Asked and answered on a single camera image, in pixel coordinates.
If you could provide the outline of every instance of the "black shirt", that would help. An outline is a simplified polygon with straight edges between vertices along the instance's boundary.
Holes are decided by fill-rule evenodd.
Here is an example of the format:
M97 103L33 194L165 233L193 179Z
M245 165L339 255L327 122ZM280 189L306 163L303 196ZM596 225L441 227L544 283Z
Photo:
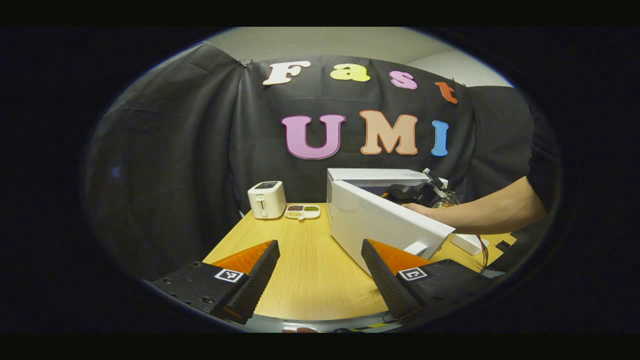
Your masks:
M533 116L533 138L527 180L536 192L547 213L553 206L558 184L558 152L553 131L542 112L527 99Z

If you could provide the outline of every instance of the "wooden tabletop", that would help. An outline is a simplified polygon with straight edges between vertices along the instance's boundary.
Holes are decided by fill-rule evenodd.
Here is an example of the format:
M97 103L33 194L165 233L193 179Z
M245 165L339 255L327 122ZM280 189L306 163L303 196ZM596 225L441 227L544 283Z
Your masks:
M255 314L283 320L337 320L387 311L373 279L333 239L325 203L320 217L256 219L247 214L203 260L212 263L268 240L278 240L280 259ZM487 235L489 263L502 252L495 245L514 237ZM471 256L447 239L431 261L453 259L476 272L482 254Z

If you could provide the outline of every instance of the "black cloth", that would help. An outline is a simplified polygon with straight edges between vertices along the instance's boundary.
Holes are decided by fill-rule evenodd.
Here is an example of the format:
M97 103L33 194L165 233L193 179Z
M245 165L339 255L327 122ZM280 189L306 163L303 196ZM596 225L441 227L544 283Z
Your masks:
M559 177L557 147L553 131L544 114L530 99L527 98L527 102L534 123L527 180L542 201L546 212L549 213L557 196Z

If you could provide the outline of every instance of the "white toaster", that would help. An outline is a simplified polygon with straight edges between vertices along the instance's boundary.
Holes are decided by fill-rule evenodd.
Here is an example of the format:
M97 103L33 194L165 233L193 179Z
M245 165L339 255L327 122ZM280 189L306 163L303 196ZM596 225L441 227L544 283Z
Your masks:
M247 192L256 218L279 218L287 207L281 181L263 181Z

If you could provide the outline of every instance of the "person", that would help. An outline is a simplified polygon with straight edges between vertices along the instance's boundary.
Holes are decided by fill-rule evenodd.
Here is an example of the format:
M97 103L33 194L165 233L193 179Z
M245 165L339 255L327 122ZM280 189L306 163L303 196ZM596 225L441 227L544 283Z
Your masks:
M530 99L527 102L534 121L527 175L501 190L460 205L403 206L455 227L460 234L512 233L547 215L557 195L556 145L541 111Z

